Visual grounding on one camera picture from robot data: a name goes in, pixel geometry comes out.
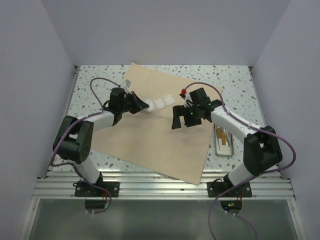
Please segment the white gauze pad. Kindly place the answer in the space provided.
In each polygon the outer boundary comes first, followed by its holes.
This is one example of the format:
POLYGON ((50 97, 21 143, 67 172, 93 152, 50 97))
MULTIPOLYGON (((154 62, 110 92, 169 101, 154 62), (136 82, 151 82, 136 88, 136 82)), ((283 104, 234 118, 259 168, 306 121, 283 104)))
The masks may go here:
POLYGON ((175 103, 175 98, 173 95, 168 94, 168 95, 163 96, 163 101, 166 106, 171 106, 175 103))
POLYGON ((155 107, 155 104, 153 103, 153 101, 146 99, 145 103, 148 105, 148 108, 145 109, 148 113, 156 110, 156 107, 155 107))
POLYGON ((166 107, 166 104, 162 98, 156 99, 154 101, 154 104, 155 104, 156 108, 159 110, 162 110, 166 107))

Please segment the brown bandage strip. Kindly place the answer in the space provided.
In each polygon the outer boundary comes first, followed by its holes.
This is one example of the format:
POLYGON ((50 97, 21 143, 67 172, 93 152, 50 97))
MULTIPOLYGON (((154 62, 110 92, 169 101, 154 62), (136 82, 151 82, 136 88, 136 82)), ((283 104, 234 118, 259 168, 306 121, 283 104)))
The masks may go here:
POLYGON ((222 133, 222 138, 220 138, 220 141, 223 146, 226 145, 226 134, 225 133, 222 133))
POLYGON ((221 128, 217 128, 216 129, 216 134, 217 134, 217 137, 219 139, 222 139, 223 138, 223 132, 222 132, 222 129, 221 128))

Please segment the steel instrument tray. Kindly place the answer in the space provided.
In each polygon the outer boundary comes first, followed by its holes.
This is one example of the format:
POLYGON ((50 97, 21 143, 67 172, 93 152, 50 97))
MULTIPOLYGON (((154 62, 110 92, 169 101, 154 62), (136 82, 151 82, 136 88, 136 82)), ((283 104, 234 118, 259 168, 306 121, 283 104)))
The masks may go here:
POLYGON ((214 145, 218 157, 230 158, 234 155, 233 135, 217 124, 214 125, 214 145))

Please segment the steel surgical scissors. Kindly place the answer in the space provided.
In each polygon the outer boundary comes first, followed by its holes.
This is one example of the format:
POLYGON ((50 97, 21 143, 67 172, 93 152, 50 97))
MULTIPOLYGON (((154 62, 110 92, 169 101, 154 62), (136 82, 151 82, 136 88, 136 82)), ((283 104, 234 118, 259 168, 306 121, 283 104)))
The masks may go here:
POLYGON ((225 128, 223 129, 223 132, 225 134, 225 145, 228 148, 230 148, 231 147, 231 141, 230 141, 231 134, 225 128))

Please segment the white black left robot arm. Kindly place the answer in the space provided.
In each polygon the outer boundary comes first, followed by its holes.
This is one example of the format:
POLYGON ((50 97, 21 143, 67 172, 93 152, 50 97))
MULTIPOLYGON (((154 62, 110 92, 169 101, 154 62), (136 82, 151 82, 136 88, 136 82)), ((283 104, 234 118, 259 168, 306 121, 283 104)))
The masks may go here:
POLYGON ((52 146, 50 166, 71 166, 85 182, 92 196, 103 193, 102 174, 90 157, 93 134, 115 126, 124 113, 137 114, 150 107, 127 87, 115 87, 101 110, 82 117, 67 115, 63 118, 52 146))

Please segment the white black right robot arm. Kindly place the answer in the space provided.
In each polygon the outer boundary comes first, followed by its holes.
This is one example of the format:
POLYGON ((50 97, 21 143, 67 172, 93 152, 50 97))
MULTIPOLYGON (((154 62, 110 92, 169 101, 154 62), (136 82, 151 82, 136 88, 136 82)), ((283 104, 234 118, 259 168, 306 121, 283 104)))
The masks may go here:
POLYGON ((204 88, 188 92, 181 90, 183 105, 172 108, 171 128, 182 125, 193 127, 207 120, 226 129, 243 144, 243 163, 224 176, 222 189, 227 196, 235 196, 241 186, 282 161, 283 156, 275 130, 271 126, 260 127, 230 111, 222 99, 211 100, 204 88))

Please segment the beige cloth mat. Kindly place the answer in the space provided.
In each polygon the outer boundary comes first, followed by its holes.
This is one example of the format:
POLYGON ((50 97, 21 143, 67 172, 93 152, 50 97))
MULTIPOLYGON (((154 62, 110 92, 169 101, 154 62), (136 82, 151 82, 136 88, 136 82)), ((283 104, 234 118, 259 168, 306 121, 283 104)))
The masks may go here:
MULTIPOLYGON (((143 101, 155 102, 172 95, 175 105, 182 105, 181 90, 194 82, 155 69, 131 63, 124 75, 131 82, 130 90, 143 101)), ((213 124, 202 121, 193 127, 172 129, 173 107, 125 113, 112 127, 93 134, 91 148, 100 153, 127 161, 162 175, 199 185, 213 124)))

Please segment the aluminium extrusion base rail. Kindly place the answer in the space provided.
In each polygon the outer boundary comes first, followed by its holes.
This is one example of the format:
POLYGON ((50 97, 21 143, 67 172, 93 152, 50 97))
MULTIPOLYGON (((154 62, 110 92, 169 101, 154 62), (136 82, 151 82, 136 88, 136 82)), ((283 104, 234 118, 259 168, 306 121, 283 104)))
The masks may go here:
MULTIPOLYGON (((154 65, 153 69, 181 78, 204 81, 223 89, 227 105, 243 118, 259 125, 265 123, 255 92, 252 69, 245 65, 154 65)), ((76 70, 76 82, 68 106, 70 115, 96 111, 96 100, 88 92, 89 81, 104 77, 119 81, 126 73, 126 65, 81 65, 76 70)), ((107 182, 119 182, 121 200, 206 200, 207 184, 222 178, 238 166, 243 147, 233 141, 234 155, 215 155, 214 144, 209 145, 203 174, 198 185, 163 176, 119 158, 98 152, 91 159, 107 182)), ((74 183, 78 176, 69 166, 50 168, 44 179, 38 179, 33 191, 35 199, 73 199, 74 183)), ((251 182, 253 200, 293 200, 291 182, 279 172, 265 174, 251 182)))

